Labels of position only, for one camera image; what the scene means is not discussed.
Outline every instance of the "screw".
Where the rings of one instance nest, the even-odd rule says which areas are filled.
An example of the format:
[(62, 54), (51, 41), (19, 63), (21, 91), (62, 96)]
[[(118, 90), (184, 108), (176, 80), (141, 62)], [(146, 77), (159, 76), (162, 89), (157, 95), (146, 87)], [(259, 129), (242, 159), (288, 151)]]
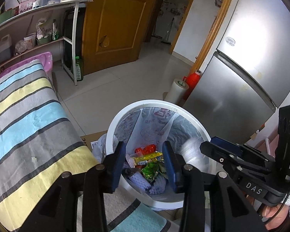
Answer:
[(227, 174), (225, 172), (222, 172), (222, 171), (219, 172), (218, 175), (220, 178), (223, 178), (223, 179), (227, 177)]
[(70, 173), (70, 172), (68, 172), (68, 171), (65, 171), (65, 172), (63, 172), (62, 174), (61, 174), (61, 177), (62, 178), (68, 178), (68, 177), (70, 177), (72, 174)]
[(184, 169), (187, 170), (187, 171), (190, 171), (190, 170), (193, 169), (193, 166), (190, 165), (190, 164), (186, 164), (186, 165), (184, 165)]
[(105, 166), (103, 164), (96, 165), (96, 169), (99, 171), (103, 170), (104, 168), (105, 168)]

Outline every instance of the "green wrapper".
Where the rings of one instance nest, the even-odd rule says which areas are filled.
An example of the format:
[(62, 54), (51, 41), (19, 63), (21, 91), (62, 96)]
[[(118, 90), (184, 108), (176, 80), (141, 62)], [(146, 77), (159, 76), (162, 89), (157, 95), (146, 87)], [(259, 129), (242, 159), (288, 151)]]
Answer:
[(166, 168), (163, 162), (158, 162), (159, 172), (161, 175), (168, 180), (168, 176), (166, 174)]
[(152, 183), (158, 175), (158, 169), (157, 162), (150, 162), (142, 169), (142, 174), (149, 183)]

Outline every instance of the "striped cloth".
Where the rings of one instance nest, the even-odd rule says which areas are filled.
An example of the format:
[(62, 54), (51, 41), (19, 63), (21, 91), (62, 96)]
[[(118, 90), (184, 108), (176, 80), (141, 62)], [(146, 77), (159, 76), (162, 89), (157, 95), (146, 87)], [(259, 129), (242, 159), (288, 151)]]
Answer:
[[(98, 161), (78, 136), (38, 60), (0, 78), (0, 222), (17, 231), (64, 171), (83, 173)], [(120, 187), (104, 194), (112, 232), (177, 232)], [(82, 232), (82, 195), (77, 206)]]

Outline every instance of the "refrigerator door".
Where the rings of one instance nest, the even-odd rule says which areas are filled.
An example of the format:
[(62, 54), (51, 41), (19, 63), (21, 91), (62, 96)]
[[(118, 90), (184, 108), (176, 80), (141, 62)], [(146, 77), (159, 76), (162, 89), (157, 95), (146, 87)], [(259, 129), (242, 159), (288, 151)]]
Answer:
[(281, 105), (290, 92), (290, 12), (281, 0), (238, 0), (217, 50)]
[(183, 106), (210, 137), (245, 143), (273, 114), (268, 103), (216, 56)]

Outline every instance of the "paper towel roll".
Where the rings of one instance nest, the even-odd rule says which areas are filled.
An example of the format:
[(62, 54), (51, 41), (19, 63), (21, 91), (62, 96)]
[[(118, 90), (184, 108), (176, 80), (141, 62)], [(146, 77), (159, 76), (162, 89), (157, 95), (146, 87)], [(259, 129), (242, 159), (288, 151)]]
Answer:
[(188, 90), (189, 86), (181, 79), (174, 79), (170, 91), (165, 97), (165, 101), (173, 104), (178, 104), (183, 98), (185, 92)]

